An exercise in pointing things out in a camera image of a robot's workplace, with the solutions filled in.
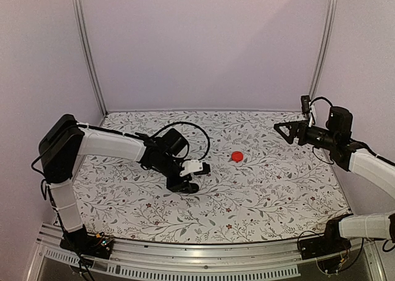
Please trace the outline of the red earbud charging case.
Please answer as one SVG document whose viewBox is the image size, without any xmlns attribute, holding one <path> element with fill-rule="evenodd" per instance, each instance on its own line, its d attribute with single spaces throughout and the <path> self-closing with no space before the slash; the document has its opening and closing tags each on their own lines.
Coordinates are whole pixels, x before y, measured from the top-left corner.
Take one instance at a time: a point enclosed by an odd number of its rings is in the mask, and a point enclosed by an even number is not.
<svg viewBox="0 0 395 281">
<path fill-rule="evenodd" d="M 231 154 L 231 160 L 234 162 L 241 162 L 244 159 L 244 155 L 240 151 L 234 151 Z"/>
</svg>

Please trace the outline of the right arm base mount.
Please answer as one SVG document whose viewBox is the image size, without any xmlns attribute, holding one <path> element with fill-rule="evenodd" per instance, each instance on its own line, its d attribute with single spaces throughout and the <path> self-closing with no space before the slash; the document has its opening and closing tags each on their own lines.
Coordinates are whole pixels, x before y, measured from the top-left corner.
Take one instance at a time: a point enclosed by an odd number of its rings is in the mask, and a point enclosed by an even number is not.
<svg viewBox="0 0 395 281">
<path fill-rule="evenodd" d="M 351 249 L 351 241 L 342 238 L 339 232 L 339 220 L 326 223 L 323 235 L 313 238 L 297 239 L 297 249 L 303 260 L 319 258 Z"/>
</svg>

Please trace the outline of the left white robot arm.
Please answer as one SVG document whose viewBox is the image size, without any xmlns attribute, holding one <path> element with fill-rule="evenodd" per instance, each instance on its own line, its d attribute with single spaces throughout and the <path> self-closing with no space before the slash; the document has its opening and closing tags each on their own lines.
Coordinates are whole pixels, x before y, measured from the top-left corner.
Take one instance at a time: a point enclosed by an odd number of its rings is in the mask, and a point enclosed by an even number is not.
<svg viewBox="0 0 395 281">
<path fill-rule="evenodd" d="M 84 223 L 73 189 L 76 162 L 89 157 L 134 162 L 163 175 L 168 190 L 194 192 L 197 186 L 191 177 L 204 169 L 204 163 L 181 158 L 180 153 L 188 147 L 187 140 L 173 128 L 163 136 L 132 134 L 91 126 L 65 114 L 40 141 L 31 169 L 43 176 L 59 223 L 69 233 L 68 243 L 85 253 L 92 241 L 82 232 Z"/>
</svg>

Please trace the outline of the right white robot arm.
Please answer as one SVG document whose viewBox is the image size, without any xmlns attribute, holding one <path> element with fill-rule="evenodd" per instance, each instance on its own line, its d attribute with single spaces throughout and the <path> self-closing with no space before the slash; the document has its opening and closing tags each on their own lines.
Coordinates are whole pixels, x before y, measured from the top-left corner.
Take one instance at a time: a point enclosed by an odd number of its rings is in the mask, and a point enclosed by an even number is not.
<svg viewBox="0 0 395 281">
<path fill-rule="evenodd" d="M 289 144 L 297 138 L 300 146 L 308 144 L 327 150 L 338 167 L 365 178 L 394 197 L 394 163 L 374 154 L 365 143 L 351 138 L 352 120 L 347 109 L 332 106 L 325 128 L 302 120 L 278 123 L 274 129 Z M 343 244 L 343 239 L 349 238 L 394 241 L 394 212 L 335 217 L 326 223 L 319 248 L 331 254 Z"/>
</svg>

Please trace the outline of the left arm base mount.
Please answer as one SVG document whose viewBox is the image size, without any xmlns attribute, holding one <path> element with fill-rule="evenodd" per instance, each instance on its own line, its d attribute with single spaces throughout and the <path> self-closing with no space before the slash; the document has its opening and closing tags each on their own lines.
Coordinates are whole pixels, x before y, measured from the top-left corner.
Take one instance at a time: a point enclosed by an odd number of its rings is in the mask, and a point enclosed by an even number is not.
<svg viewBox="0 0 395 281">
<path fill-rule="evenodd" d="M 64 231 L 60 242 L 64 250 L 101 259 L 110 259 L 113 245 L 113 236 L 105 235 L 104 232 L 90 234 L 85 226 L 74 232 Z"/>
</svg>

